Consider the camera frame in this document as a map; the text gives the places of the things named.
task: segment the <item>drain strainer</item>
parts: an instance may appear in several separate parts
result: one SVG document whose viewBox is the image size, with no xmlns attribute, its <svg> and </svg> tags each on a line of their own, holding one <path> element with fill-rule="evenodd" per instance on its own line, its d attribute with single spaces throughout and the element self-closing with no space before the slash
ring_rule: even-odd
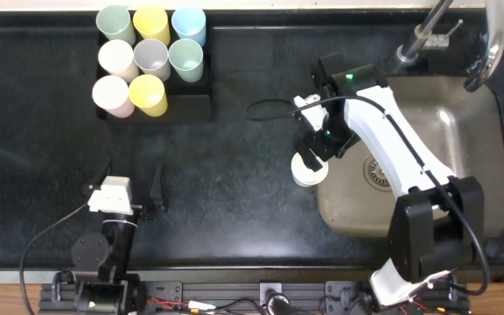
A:
<svg viewBox="0 0 504 315">
<path fill-rule="evenodd" d="M 372 154 L 365 160 L 363 174 L 365 175 L 365 180 L 374 189 L 380 190 L 381 192 L 392 191 L 390 183 L 384 175 L 384 171 L 382 171 L 382 168 L 378 165 L 378 162 L 376 162 Z"/>
</svg>

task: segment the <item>faucet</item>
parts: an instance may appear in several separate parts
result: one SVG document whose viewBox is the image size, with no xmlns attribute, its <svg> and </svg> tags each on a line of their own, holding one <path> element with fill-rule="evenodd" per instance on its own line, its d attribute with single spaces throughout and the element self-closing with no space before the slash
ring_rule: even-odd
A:
<svg viewBox="0 0 504 315">
<path fill-rule="evenodd" d="M 396 57 L 401 64 L 412 64 L 417 60 L 419 51 L 424 47 L 427 39 L 438 20 L 445 14 L 453 0 L 440 0 L 431 10 L 427 18 L 414 29 L 413 34 L 405 45 L 400 45 L 396 50 Z M 504 50 L 504 1 L 486 0 L 487 14 L 487 49 L 477 66 L 464 82 L 468 92 L 480 88 L 495 71 L 501 61 Z"/>
</svg>

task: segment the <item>stainless steel sink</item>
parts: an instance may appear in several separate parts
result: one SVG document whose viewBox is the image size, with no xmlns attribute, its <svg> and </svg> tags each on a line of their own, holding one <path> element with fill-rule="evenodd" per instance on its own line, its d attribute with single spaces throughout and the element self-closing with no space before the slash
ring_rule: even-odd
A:
<svg viewBox="0 0 504 315">
<path fill-rule="evenodd" d="M 400 110 L 429 149 L 459 177 L 473 175 L 485 198 L 486 237 L 504 231 L 504 141 L 497 99 L 481 87 L 464 90 L 465 78 L 388 78 Z M 325 222 L 347 235 L 384 236 L 395 200 L 385 174 L 363 142 L 329 161 L 318 185 Z M 435 215 L 443 215 L 437 210 Z"/>
</svg>

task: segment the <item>yellow cup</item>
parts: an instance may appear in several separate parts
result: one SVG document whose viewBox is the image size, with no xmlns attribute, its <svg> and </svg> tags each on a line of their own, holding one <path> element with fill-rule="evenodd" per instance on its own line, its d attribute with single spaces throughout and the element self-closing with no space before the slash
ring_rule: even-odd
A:
<svg viewBox="0 0 504 315">
<path fill-rule="evenodd" d="M 144 39 L 158 39 L 165 45 L 171 43 L 171 30 L 165 9 L 158 5 L 147 5 L 136 11 L 133 25 Z"/>
<path fill-rule="evenodd" d="M 140 75 L 129 84 L 129 100 L 153 117 L 161 116 L 168 109 L 165 85 L 152 74 Z"/>
</svg>

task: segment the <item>black countertop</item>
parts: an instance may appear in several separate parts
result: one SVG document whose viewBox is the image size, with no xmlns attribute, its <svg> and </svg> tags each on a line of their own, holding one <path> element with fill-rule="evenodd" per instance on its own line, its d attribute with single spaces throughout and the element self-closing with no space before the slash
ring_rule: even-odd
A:
<svg viewBox="0 0 504 315">
<path fill-rule="evenodd" d="M 209 12 L 215 114 L 208 124 L 119 126 L 98 120 L 94 13 L 0 15 L 0 268 L 16 268 L 26 243 L 84 202 L 81 186 L 112 158 L 115 174 L 146 191 L 160 160 L 170 209 L 143 221 L 131 268 L 322 266 L 380 268 L 384 239 L 347 237 L 319 215 L 315 188 L 291 176 L 292 119 L 249 122 L 253 101 L 309 95 L 310 64 L 345 50 L 352 67 L 385 60 L 424 12 Z M 446 52 L 424 55 L 406 75 L 463 75 L 479 53 L 483 12 L 463 17 Z M 504 60 L 489 82 L 504 125 Z M 36 269 L 72 266 L 70 248 L 100 229 L 85 211 L 29 254 Z M 504 266 L 504 235 L 486 241 Z"/>
</svg>

